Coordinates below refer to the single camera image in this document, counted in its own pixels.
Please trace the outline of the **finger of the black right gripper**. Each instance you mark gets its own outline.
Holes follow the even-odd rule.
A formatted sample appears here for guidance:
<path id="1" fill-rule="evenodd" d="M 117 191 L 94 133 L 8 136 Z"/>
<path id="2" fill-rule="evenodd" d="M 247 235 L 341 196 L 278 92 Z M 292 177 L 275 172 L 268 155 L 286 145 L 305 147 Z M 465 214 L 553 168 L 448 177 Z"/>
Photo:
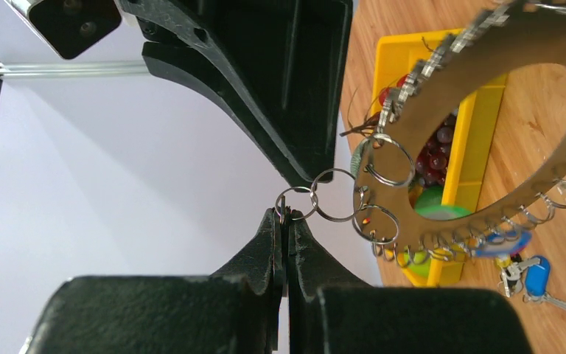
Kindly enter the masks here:
<path id="1" fill-rule="evenodd" d="M 351 1 L 121 1 L 151 75 L 232 118 L 293 186 L 335 159 Z"/>

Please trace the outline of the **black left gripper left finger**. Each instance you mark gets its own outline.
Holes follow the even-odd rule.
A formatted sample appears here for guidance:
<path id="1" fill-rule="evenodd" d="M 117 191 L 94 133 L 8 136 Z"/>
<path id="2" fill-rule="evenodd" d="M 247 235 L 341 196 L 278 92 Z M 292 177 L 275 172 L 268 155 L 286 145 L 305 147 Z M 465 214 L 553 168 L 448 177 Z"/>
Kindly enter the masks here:
<path id="1" fill-rule="evenodd" d="M 279 216 L 210 275 L 80 276 L 53 293 L 23 353 L 271 353 L 282 286 Z"/>

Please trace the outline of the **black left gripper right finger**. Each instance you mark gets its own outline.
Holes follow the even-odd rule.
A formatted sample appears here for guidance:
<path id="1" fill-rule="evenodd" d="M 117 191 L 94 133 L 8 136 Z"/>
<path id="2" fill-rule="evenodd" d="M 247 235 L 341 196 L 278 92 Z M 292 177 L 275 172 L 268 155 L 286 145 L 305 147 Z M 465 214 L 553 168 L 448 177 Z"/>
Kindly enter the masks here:
<path id="1" fill-rule="evenodd" d="M 292 353 L 530 353 L 514 308 L 477 288 L 374 287 L 287 219 Z"/>

